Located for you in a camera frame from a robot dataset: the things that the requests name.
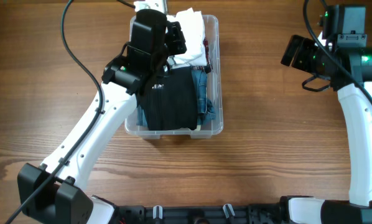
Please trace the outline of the white printed shirt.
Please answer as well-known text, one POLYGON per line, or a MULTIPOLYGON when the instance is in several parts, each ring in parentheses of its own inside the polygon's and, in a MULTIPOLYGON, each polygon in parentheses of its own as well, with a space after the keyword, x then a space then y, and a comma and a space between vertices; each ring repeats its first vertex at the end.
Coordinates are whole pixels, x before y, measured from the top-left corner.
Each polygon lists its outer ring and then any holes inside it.
POLYGON ((207 65, 207 56, 203 41, 205 40, 205 25, 201 11, 189 8, 179 11, 175 16, 167 15, 170 22, 179 22, 185 37, 187 51, 184 54, 168 58, 171 67, 203 67, 207 65))

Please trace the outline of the red navy plaid shirt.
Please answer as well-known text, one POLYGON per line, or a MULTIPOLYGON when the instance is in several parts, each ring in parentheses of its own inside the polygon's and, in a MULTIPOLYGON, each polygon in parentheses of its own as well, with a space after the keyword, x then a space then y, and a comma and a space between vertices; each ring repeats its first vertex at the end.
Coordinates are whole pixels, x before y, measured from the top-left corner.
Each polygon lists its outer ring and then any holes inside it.
POLYGON ((209 43, 208 43, 207 38, 204 38, 203 44, 205 47, 205 56, 206 56, 206 61, 207 61, 207 64, 204 66, 204 71, 205 73, 210 73, 212 71, 212 64, 211 64, 210 55, 209 55, 209 43))

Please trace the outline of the black garment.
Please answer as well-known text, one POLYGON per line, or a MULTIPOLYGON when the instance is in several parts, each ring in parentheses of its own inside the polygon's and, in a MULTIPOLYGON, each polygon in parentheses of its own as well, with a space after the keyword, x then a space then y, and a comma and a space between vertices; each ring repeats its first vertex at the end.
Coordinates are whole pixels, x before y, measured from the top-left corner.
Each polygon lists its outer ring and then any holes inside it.
POLYGON ((137 109, 137 125, 150 131, 194 130, 197 118, 197 94, 190 67, 159 77, 137 109))

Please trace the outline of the blue denim jeans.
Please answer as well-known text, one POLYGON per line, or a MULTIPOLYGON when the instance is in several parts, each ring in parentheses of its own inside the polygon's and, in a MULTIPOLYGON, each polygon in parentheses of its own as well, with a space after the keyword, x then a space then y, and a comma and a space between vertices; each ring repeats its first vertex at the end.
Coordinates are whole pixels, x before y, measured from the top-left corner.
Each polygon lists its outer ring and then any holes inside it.
POLYGON ((193 82, 197 94, 197 127, 215 119, 215 109, 207 97, 208 75, 202 70, 192 69, 193 82))

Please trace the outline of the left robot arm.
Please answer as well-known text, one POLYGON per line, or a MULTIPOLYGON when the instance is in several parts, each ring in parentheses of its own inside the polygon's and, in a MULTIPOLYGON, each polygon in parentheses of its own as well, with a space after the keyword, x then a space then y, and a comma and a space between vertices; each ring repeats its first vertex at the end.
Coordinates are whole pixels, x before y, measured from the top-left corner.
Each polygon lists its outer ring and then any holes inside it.
POLYGON ((65 140, 38 166, 17 176, 17 209, 41 223, 111 223, 115 206, 84 189, 110 139, 162 75, 171 55, 185 52, 178 22, 136 19, 131 39, 104 69, 95 99, 65 140))

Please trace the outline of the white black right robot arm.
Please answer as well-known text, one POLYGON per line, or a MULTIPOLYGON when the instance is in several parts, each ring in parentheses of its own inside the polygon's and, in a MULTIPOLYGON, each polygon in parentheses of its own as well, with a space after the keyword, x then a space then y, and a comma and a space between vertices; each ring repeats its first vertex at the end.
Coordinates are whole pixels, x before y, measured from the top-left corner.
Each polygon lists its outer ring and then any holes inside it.
POLYGON ((281 63, 328 80, 338 95, 351 164, 347 201, 292 197, 286 220, 294 223, 372 223, 372 49, 357 42, 335 52, 334 64, 314 40, 293 35, 281 63))

